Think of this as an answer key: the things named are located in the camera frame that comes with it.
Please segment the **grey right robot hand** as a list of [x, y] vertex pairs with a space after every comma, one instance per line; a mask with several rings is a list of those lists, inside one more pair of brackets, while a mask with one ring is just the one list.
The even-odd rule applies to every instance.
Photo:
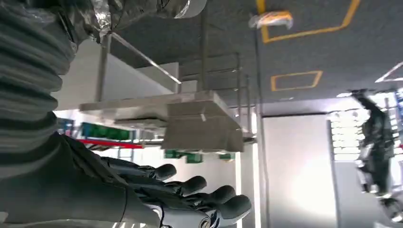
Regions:
[[0, 225], [7, 228], [221, 228], [249, 214], [244, 195], [190, 206], [128, 184], [83, 144], [58, 133], [35, 146], [0, 145]]

